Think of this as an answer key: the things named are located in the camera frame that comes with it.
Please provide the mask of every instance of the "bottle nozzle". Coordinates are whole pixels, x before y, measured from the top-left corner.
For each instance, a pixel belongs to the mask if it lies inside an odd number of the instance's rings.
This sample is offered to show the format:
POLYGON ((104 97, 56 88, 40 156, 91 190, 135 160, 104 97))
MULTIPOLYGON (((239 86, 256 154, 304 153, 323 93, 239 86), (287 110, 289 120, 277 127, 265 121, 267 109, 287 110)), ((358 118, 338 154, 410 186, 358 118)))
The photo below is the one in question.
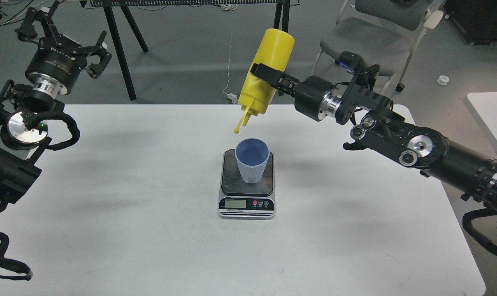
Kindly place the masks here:
POLYGON ((250 107, 252 106, 252 103, 254 103, 254 99, 252 99, 252 101, 249 103, 249 105, 245 106, 245 112, 243 113, 243 116, 241 116, 239 123, 237 124, 236 128, 234 129, 234 133, 236 133, 236 134, 239 133, 239 127, 241 126, 241 124, 243 124, 243 126, 246 126, 247 122, 249 122, 250 116, 252 115, 252 113, 249 113, 250 107))

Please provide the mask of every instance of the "screw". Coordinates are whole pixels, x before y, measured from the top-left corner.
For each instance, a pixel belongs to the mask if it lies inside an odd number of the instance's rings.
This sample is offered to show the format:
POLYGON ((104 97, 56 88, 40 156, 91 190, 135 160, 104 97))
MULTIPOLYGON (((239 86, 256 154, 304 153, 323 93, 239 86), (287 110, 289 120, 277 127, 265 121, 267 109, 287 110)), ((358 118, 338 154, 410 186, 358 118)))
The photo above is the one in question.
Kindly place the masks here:
POLYGON ((355 137, 360 137, 362 135, 362 129, 360 129, 359 127, 353 129, 353 135, 355 137))
POLYGON ((414 160, 414 157, 411 155, 411 154, 405 154, 403 157, 402 157, 402 161, 404 161, 405 163, 412 163, 414 160))
POLYGON ((364 126, 365 127, 373 127, 376 123, 376 120, 371 117, 364 118, 364 126))
POLYGON ((416 148, 419 148, 420 150, 424 150, 426 148, 426 144, 424 142, 418 142, 415 144, 416 148))

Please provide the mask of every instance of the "black cable sleeve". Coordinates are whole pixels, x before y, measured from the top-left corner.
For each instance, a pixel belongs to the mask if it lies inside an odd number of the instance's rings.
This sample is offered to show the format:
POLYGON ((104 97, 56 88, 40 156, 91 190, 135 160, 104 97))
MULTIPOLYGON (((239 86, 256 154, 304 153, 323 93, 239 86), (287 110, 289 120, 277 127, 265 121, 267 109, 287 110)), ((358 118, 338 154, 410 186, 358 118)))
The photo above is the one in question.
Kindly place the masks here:
POLYGON ((362 144, 360 144, 358 142, 343 143, 342 148, 344 148, 345 150, 350 150, 350 151, 367 149, 366 146, 363 146, 362 144))
POLYGON ((5 101, 5 93, 11 88, 13 88, 13 86, 15 86, 15 82, 12 81, 11 79, 5 82, 4 88, 2 88, 2 92, 0 92, 0 103, 5 101))
POLYGON ((476 240, 484 249, 497 256, 497 246, 486 236, 481 234, 474 228, 472 221, 477 218, 496 216, 497 212, 491 208, 483 208, 480 210, 472 210, 465 213, 462 217, 462 227, 476 240))
POLYGON ((9 279, 14 281, 29 281, 33 273, 29 266, 23 262, 5 258, 4 255, 9 246, 9 236, 0 232, 0 268, 13 271, 15 273, 25 273, 25 275, 0 275, 0 279, 9 279))
POLYGON ((77 123, 75 122, 75 120, 68 114, 56 111, 48 111, 35 114, 34 116, 31 116, 27 119, 27 129, 34 129, 42 120, 62 120, 64 123, 66 123, 67 129, 71 133, 71 139, 60 142, 58 144, 49 145, 47 149, 51 149, 53 151, 62 150, 74 145, 76 142, 79 141, 81 137, 81 131, 77 127, 77 123))

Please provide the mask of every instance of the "blue cup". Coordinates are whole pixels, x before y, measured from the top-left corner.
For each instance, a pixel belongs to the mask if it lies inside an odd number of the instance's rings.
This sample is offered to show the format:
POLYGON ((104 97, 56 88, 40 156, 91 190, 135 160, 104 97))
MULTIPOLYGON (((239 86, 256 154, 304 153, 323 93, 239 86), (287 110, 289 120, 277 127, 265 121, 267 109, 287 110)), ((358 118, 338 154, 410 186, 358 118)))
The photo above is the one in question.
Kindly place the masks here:
POLYGON ((241 141, 234 150, 241 178, 249 184, 258 183, 265 172, 271 152, 259 139, 241 141))

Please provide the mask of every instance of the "chair wheel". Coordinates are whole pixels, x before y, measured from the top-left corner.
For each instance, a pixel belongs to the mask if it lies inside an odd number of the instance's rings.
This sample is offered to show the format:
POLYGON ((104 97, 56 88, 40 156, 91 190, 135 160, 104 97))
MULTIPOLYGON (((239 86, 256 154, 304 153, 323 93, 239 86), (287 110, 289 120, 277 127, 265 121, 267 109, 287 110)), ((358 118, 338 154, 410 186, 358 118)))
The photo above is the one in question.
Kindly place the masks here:
POLYGON ((399 84, 397 84, 397 86, 395 87, 395 90, 396 90, 397 92, 401 92, 401 91, 403 91, 403 90, 404 90, 404 88, 405 88, 405 87, 406 87, 406 86, 405 86, 403 83, 399 83, 399 84))

